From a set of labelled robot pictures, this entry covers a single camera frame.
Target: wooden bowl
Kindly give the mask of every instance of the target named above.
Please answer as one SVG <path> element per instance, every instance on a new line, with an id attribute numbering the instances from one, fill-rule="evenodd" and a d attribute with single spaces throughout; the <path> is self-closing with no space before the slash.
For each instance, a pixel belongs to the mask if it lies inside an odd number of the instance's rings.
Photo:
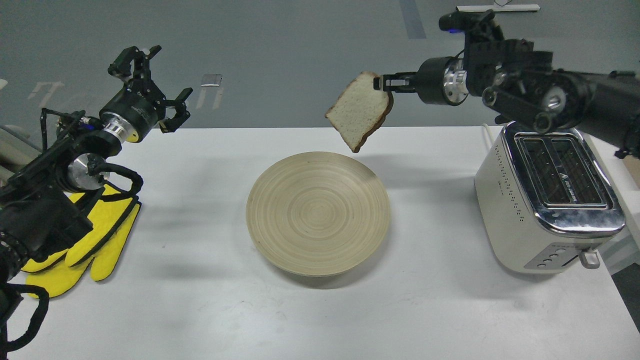
<path id="1" fill-rule="evenodd" d="M 253 243 L 275 266 L 329 276 L 363 262 L 384 240 L 390 206 L 384 185 L 357 160 L 304 152 L 256 180 L 246 204 Z"/>

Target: bread crust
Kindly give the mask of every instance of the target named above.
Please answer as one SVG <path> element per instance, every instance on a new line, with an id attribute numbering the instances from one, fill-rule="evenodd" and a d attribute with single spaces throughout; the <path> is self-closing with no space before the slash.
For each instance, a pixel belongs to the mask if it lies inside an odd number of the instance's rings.
<path id="1" fill-rule="evenodd" d="M 335 102 L 335 104 L 333 104 L 331 106 L 331 108 L 329 108 L 329 110 L 327 110 L 324 113 L 324 117 L 326 119 L 329 120 L 329 122 L 331 123 L 331 126 L 333 126 L 334 129 L 338 130 L 337 127 L 335 127 L 335 125 L 333 124 L 333 122 L 331 121 L 331 119 L 329 118 L 328 114 L 334 109 L 334 107 L 340 102 L 340 99 L 342 98 L 342 96 L 344 95 L 344 93 L 349 90 L 349 87 L 351 86 L 351 84 L 353 84 L 362 74 L 367 74 L 370 76 L 373 76 L 374 78 L 379 77 L 378 74 L 376 74 L 375 72 L 371 72 L 371 71 L 363 71 L 361 72 L 355 79 L 351 80 L 351 82 L 349 83 L 349 85 L 347 85 L 346 88 L 344 88 L 344 90 L 342 91 L 342 93 L 340 93 L 340 96 L 338 96 L 338 100 Z M 378 130 L 380 128 L 380 126 L 382 126 L 382 123 L 384 123 L 384 121 L 387 118 L 387 115 L 391 112 L 391 109 L 394 106 L 394 96 L 391 92 L 387 92 L 387 107 L 385 108 L 385 111 L 382 112 L 382 114 L 380 114 L 380 116 L 378 117 L 378 121 L 376 121 L 376 123 L 370 128 L 370 130 L 368 132 L 366 132 L 362 138 L 360 139 L 360 142 L 358 143 L 358 145 L 354 148 L 351 149 L 351 151 L 353 153 L 357 153 L 360 151 L 360 148 L 364 145 L 364 143 L 367 141 L 367 138 L 373 134 L 376 130 Z M 344 138 L 344 136 L 342 135 L 342 133 L 340 134 L 340 137 L 342 137 L 342 139 L 347 142 L 347 140 Z"/>

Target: gray floor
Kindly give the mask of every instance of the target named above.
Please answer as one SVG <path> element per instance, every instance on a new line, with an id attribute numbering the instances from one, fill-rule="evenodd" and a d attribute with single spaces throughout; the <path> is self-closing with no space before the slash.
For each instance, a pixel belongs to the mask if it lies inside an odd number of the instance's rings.
<path id="1" fill-rule="evenodd" d="M 640 265 L 632 264 L 615 273 L 612 278 L 636 323 L 638 331 L 640 331 Z"/>

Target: toaster lever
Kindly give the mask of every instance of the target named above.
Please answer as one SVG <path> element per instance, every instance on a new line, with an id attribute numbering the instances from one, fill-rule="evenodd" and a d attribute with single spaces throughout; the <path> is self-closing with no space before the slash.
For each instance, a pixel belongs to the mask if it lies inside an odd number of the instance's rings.
<path id="1" fill-rule="evenodd" d="M 595 251 L 583 251 L 579 254 L 582 266 L 587 269 L 597 269 L 600 267 L 600 260 Z"/>

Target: toaster control panel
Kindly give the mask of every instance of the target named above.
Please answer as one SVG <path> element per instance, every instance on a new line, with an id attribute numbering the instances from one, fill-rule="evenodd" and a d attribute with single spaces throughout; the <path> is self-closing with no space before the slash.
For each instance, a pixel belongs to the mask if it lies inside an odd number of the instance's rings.
<path id="1" fill-rule="evenodd" d="M 551 243 L 524 268 L 537 270 L 557 270 L 569 265 L 581 252 L 595 249 L 599 243 Z"/>

